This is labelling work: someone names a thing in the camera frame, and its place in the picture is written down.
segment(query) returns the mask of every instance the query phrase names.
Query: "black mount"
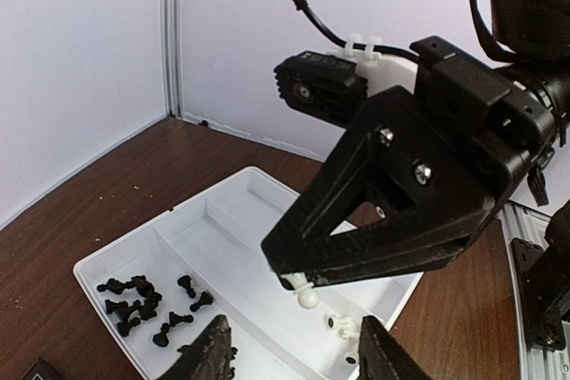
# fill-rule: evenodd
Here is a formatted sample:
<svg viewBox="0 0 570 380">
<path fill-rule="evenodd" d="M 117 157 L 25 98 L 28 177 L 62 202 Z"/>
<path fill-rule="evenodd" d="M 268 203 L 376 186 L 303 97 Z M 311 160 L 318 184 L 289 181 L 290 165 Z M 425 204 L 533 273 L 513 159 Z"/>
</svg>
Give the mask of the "black mount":
<svg viewBox="0 0 570 380">
<path fill-rule="evenodd" d="M 566 348 L 562 320 L 570 296 L 570 202 L 552 217 L 545 238 L 550 244 L 546 251 L 522 239 L 513 239 L 511 248 L 526 343 L 561 351 Z"/>
</svg>

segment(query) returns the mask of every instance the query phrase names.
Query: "white pawn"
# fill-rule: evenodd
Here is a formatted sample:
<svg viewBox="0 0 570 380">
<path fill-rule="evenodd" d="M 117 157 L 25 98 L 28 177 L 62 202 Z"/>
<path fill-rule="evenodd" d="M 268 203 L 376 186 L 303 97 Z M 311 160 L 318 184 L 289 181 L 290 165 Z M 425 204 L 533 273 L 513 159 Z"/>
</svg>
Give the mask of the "white pawn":
<svg viewBox="0 0 570 380">
<path fill-rule="evenodd" d="M 320 298 L 313 289 L 314 283 L 306 280 L 304 273 L 292 273 L 283 275 L 293 287 L 293 294 L 297 296 L 297 301 L 303 309 L 314 309 L 319 305 Z"/>
<path fill-rule="evenodd" d="M 345 353 L 345 361 L 350 365 L 356 365 L 358 363 L 358 342 L 356 342 L 353 348 Z"/>
<path fill-rule="evenodd" d="M 332 330 L 337 329 L 358 329 L 356 324 L 347 316 L 329 315 L 325 319 L 327 327 Z"/>
</svg>

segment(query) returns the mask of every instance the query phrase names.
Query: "screw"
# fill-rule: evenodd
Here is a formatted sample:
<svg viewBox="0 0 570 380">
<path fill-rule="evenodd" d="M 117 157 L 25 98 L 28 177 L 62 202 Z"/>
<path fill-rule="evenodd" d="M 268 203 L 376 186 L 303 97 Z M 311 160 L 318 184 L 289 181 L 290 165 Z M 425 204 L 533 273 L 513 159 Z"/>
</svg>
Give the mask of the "screw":
<svg viewBox="0 0 570 380">
<path fill-rule="evenodd" d="M 394 133 L 390 128 L 382 128 L 379 132 L 379 138 L 383 146 L 390 147 L 394 141 Z"/>
<path fill-rule="evenodd" d="M 378 217 L 380 217 L 380 220 L 384 220 L 386 218 L 386 213 L 379 206 L 376 207 L 376 214 L 378 214 Z"/>
<path fill-rule="evenodd" d="M 422 186 L 426 186 L 431 180 L 431 168 L 426 164 L 418 164 L 414 170 L 414 175 L 416 177 L 416 182 Z"/>
<path fill-rule="evenodd" d="M 301 95 L 303 95 L 305 98 L 309 98 L 311 96 L 311 91 L 309 91 L 305 86 L 302 86 L 299 89 L 299 92 L 301 93 Z"/>
</svg>

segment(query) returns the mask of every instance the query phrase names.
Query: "white chess piece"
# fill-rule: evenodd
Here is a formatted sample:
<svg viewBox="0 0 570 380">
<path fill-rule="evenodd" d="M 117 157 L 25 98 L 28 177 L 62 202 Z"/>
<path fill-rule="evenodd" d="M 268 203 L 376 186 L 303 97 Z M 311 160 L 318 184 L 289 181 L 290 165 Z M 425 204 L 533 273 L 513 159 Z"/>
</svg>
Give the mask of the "white chess piece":
<svg viewBox="0 0 570 380">
<path fill-rule="evenodd" d="M 297 296 L 297 301 L 302 308 L 314 309 L 319 305 L 321 299 L 313 289 L 314 283 L 306 280 L 304 273 L 292 273 L 282 277 L 293 287 L 293 294 Z"/>
<path fill-rule="evenodd" d="M 350 365 L 356 365 L 358 363 L 358 342 L 354 343 L 353 348 L 345 353 L 345 361 Z"/>
</svg>

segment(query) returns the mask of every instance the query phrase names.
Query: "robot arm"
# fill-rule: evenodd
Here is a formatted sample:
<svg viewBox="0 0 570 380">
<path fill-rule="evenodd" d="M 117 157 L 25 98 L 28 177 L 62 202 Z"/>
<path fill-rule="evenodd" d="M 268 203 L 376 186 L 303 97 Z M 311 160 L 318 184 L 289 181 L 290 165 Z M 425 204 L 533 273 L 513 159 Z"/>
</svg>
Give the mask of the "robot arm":
<svg viewBox="0 0 570 380">
<path fill-rule="evenodd" d="M 306 0 L 294 2 L 342 44 Z M 472 245 L 526 177 L 537 203 L 548 204 L 543 170 L 555 141 L 566 142 L 570 114 L 570 36 L 560 37 L 570 21 L 528 0 L 492 3 L 493 31 L 517 53 L 489 40 L 471 0 L 482 45 L 524 62 L 493 70 L 435 36 L 412 44 L 414 54 L 376 45 L 375 52 L 419 66 L 413 92 L 395 86 L 371 97 L 349 61 L 302 53 L 277 67 L 281 98 L 292 109 L 346 129 L 263 242 L 283 286 L 295 287 L 290 275 L 319 287 L 442 268 Z M 528 36 L 516 37 L 521 30 Z M 386 218 L 331 234 L 364 202 Z"/>
</svg>

